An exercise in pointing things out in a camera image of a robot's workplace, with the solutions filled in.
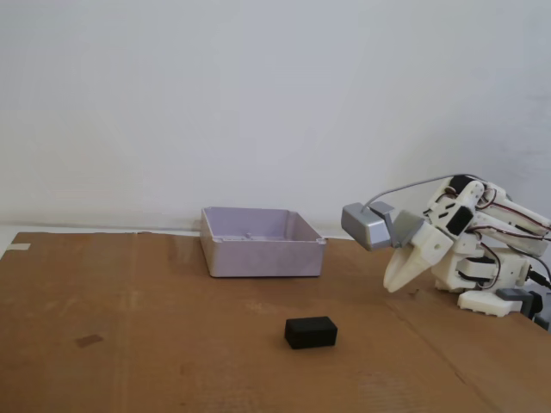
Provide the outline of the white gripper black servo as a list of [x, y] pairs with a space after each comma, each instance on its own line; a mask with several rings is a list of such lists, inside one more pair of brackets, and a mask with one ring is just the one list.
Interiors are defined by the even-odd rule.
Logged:
[[383, 286], [390, 293], [417, 278], [431, 264], [439, 263], [474, 219], [474, 210], [443, 196], [424, 217], [424, 223], [410, 241], [412, 250], [396, 249], [387, 265]]

